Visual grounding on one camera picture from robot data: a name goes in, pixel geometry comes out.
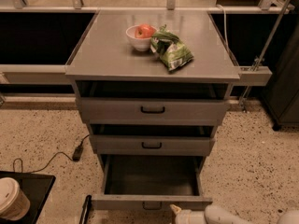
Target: gray tabletop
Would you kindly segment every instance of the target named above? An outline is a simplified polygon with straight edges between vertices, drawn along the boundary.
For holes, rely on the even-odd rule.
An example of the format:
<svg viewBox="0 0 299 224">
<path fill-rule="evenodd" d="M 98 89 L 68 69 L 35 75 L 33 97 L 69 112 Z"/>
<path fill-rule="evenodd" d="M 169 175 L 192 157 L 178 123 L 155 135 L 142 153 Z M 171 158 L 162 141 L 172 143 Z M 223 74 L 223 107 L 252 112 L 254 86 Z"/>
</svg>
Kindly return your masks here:
<svg viewBox="0 0 299 224">
<path fill-rule="evenodd" d="M 151 52 L 131 47 L 125 31 L 148 23 L 187 45 L 194 59 L 169 73 Z M 66 74 L 76 79 L 232 82 L 239 75 L 204 10 L 101 9 Z"/>
</svg>

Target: green bag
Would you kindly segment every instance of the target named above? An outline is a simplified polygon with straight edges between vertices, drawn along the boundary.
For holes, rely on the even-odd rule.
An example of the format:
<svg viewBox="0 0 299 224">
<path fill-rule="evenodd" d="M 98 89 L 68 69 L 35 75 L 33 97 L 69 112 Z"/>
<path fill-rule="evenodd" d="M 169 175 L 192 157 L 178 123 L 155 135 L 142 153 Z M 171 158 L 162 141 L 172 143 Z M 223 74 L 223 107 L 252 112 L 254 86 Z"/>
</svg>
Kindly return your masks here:
<svg viewBox="0 0 299 224">
<path fill-rule="evenodd" d="M 169 71 L 173 71 L 193 59 L 187 46 L 174 35 L 166 31 L 166 25 L 160 27 L 151 37 L 150 48 L 153 53 L 158 53 L 161 61 Z"/>
</svg>

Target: white cable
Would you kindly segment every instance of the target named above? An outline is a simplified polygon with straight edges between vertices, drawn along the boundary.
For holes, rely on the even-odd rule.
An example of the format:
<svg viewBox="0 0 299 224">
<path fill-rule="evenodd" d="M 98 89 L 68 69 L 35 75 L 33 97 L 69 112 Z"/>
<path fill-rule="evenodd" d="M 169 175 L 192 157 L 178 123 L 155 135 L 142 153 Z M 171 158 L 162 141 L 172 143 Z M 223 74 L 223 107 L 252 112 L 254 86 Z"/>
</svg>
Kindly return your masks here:
<svg viewBox="0 0 299 224">
<path fill-rule="evenodd" d="M 223 11 L 223 14 L 224 14 L 224 38 L 225 38 L 225 44 L 226 44 L 226 48 L 229 49 L 228 47 L 228 39 L 227 39 L 227 27 L 226 27 L 226 11 L 224 9 L 223 6 L 217 4 L 217 7 L 219 7 L 222 11 Z"/>
</svg>

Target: terrazzo floor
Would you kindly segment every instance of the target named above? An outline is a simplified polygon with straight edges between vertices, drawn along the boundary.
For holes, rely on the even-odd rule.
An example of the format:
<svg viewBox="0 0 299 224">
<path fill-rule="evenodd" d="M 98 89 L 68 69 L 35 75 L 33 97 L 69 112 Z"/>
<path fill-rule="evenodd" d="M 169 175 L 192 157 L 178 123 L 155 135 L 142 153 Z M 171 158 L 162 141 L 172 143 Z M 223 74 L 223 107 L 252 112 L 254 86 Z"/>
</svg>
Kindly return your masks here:
<svg viewBox="0 0 299 224">
<path fill-rule="evenodd" d="M 248 113 L 232 104 L 217 131 L 201 181 L 206 197 L 255 224 L 277 223 L 299 209 L 299 128 L 272 130 L 272 120 L 258 103 Z M 0 107 L 0 167 L 12 171 L 22 158 L 23 171 L 46 165 L 54 153 L 69 156 L 88 133 L 73 101 L 7 102 Z M 86 195 L 100 191 L 103 172 L 86 139 L 79 162 L 57 156 L 40 174 L 55 175 L 38 224 L 77 224 Z M 166 224 L 169 212 L 95 211 L 88 223 Z"/>
</svg>

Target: drawer handle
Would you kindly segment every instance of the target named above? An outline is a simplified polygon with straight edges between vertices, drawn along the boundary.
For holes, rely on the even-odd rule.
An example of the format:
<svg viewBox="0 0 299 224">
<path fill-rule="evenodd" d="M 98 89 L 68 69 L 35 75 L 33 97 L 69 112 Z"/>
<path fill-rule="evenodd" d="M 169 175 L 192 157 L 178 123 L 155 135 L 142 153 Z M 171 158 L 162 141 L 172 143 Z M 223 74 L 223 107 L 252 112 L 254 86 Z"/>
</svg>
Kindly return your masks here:
<svg viewBox="0 0 299 224">
<path fill-rule="evenodd" d="M 147 210 L 147 211 L 153 211 L 153 210 L 157 211 L 157 210 L 162 209 L 162 202 L 160 202 L 159 206 L 157 206 L 157 207 L 147 207 L 146 202 L 143 202 L 142 207 L 143 207 L 144 210 Z"/>
<path fill-rule="evenodd" d="M 141 146 L 146 149 L 160 149 L 162 147 L 162 143 L 160 142 L 158 146 L 147 146 L 144 142 L 142 142 Z"/>
<path fill-rule="evenodd" d="M 162 110 L 146 110 L 143 106 L 140 107 L 140 111 L 144 114 L 163 114 L 165 112 L 165 107 Z"/>
</svg>

